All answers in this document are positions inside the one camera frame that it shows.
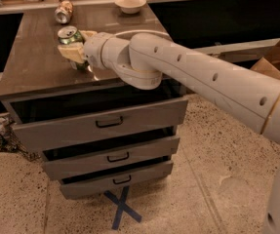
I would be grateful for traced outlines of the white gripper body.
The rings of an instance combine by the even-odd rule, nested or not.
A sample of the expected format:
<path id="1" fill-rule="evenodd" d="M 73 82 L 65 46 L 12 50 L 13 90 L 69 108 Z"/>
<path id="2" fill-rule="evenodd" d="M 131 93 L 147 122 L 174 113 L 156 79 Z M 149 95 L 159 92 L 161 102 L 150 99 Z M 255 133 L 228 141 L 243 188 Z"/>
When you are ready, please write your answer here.
<path id="1" fill-rule="evenodd" d="M 83 47 L 84 55 L 92 68 L 105 69 L 101 58 L 101 52 L 104 44 L 112 37 L 112 34 L 100 32 L 88 37 L 85 41 Z"/>

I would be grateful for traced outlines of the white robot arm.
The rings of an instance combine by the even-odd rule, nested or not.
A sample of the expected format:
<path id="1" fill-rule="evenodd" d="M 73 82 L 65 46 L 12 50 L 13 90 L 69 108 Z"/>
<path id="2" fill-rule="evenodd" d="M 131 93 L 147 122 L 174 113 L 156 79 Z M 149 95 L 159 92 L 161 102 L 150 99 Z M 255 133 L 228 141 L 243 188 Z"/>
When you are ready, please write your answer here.
<path id="1" fill-rule="evenodd" d="M 164 74 L 215 104 L 255 132 L 280 144 L 280 80 L 213 58 L 149 32 L 125 40 L 114 34 L 58 31 L 60 54 L 111 69 L 125 83 L 152 90 Z M 263 234 L 280 234 L 280 166 L 273 181 Z"/>

